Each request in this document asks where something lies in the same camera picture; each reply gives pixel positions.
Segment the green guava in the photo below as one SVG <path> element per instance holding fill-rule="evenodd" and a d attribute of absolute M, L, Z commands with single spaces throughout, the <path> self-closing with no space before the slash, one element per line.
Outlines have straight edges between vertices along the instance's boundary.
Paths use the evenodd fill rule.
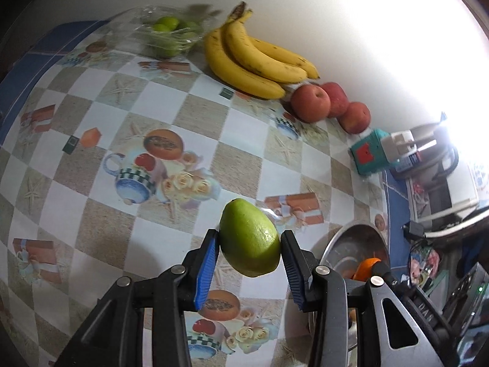
<path fill-rule="evenodd" d="M 280 261 L 280 240 L 272 221 L 258 207 L 241 198 L 223 209 L 220 249 L 230 266 L 246 277 L 273 272 Z"/>

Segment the orange tangerine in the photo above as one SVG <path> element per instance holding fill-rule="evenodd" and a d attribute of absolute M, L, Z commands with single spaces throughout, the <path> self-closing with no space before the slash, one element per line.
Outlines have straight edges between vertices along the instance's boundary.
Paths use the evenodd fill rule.
<path fill-rule="evenodd" d="M 355 270 L 352 279 L 355 281 L 366 282 L 372 276 L 374 265 L 381 260 L 379 258 L 367 258 L 362 261 Z"/>

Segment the large steel plate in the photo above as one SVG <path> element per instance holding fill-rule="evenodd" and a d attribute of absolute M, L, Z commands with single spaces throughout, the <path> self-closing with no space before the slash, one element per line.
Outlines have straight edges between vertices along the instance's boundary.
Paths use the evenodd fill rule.
<path fill-rule="evenodd" d="M 333 268 L 342 277 L 352 279 L 364 260 L 378 258 L 390 267 L 387 244 L 381 232 L 367 221 L 352 221 L 335 227 L 312 246 L 319 263 Z"/>

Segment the teal box with red crab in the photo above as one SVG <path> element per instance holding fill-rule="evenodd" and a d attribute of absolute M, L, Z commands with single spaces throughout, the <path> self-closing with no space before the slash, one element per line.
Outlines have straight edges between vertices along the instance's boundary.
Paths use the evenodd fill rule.
<path fill-rule="evenodd" d="M 355 169 L 360 176 L 369 176 L 390 166 L 381 144 L 381 140 L 389 135 L 386 131 L 376 128 L 350 147 Z"/>

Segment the checkered printed tablecloth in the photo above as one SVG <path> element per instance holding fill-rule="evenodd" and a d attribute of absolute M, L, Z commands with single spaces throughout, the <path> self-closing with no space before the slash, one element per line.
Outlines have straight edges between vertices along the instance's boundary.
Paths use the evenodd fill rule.
<path fill-rule="evenodd" d="M 52 365 L 117 278 L 180 263 L 236 198 L 276 198 L 317 256 L 370 221 L 404 271 L 405 185 L 358 176 L 336 121 L 301 124 L 204 66 L 114 50 L 100 22 L 74 22 L 2 81 L 1 322 L 28 365 Z"/>

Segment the white power adapter lamp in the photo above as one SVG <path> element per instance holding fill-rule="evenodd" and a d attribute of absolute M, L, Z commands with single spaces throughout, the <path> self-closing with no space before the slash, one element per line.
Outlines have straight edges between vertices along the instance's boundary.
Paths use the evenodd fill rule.
<path fill-rule="evenodd" d="M 381 147 L 387 161 L 394 163 L 433 142 L 448 143 L 447 129 L 442 124 L 423 124 L 410 130 L 390 133 L 381 138 Z"/>

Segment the far red apple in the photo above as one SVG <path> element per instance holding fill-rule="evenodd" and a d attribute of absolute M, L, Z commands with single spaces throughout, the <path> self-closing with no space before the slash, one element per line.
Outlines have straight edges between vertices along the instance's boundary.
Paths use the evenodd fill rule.
<path fill-rule="evenodd" d="M 370 126 L 370 110 L 361 102 L 350 102 L 337 121 L 346 133 L 360 134 Z"/>

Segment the red apple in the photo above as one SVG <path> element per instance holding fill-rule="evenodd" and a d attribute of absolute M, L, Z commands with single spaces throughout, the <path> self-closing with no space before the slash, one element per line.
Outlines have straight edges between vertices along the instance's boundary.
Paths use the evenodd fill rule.
<path fill-rule="evenodd" d="M 313 124 L 325 119 L 331 109 L 331 100 L 326 91 L 315 84 L 304 84 L 290 98 L 294 113 L 304 123 Z"/>
<path fill-rule="evenodd" d="M 370 126 L 370 110 L 361 102 L 350 102 L 337 121 L 346 133 L 360 134 Z"/>
<path fill-rule="evenodd" d="M 338 83 L 326 82 L 320 87 L 327 93 L 330 98 L 330 111 L 328 118 L 339 118 L 348 109 L 349 99 L 343 88 Z"/>

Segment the front red apple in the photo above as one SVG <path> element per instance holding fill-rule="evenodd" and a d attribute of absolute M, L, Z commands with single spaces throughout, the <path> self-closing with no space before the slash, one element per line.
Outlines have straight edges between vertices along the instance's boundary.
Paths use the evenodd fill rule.
<path fill-rule="evenodd" d="M 290 98 L 294 113 L 304 123 L 313 124 L 325 119 L 331 109 L 331 100 L 326 91 L 315 84 L 304 84 Z"/>

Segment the middle red apple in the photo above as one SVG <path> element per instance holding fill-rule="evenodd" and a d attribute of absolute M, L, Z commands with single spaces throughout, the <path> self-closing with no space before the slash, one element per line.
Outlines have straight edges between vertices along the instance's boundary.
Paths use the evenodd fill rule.
<path fill-rule="evenodd" d="M 343 88 L 338 83 L 326 82 L 320 87 L 327 93 L 330 98 L 330 111 L 328 118 L 339 118 L 348 109 L 349 99 Z"/>

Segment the stainless steel kettle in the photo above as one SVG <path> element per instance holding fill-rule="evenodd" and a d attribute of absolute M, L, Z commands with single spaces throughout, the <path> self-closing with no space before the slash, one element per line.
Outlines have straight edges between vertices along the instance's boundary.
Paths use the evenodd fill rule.
<path fill-rule="evenodd" d="M 438 124 L 423 124 L 410 129 L 417 152 L 402 158 L 390 169 L 396 180 L 433 173 L 430 181 L 441 181 L 455 171 L 459 163 L 458 150 L 448 140 L 446 130 L 438 127 Z"/>

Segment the yellow banana bunch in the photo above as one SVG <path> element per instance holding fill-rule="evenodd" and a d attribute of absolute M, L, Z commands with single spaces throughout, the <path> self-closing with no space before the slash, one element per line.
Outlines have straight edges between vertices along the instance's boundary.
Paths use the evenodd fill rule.
<path fill-rule="evenodd" d="M 220 80 L 261 99 L 281 99 L 285 84 L 320 78 L 312 62 L 295 52 L 249 35 L 253 11 L 241 2 L 219 28 L 204 38 L 206 62 Z"/>

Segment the clear box of green fruit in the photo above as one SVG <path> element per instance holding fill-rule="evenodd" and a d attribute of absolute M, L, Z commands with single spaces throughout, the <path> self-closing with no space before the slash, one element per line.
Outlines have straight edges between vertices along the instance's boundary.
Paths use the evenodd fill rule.
<path fill-rule="evenodd" d="M 147 5 L 113 17 L 107 37 L 116 49 L 140 56 L 160 60 L 186 56 L 215 27 L 220 14 L 208 4 Z"/>

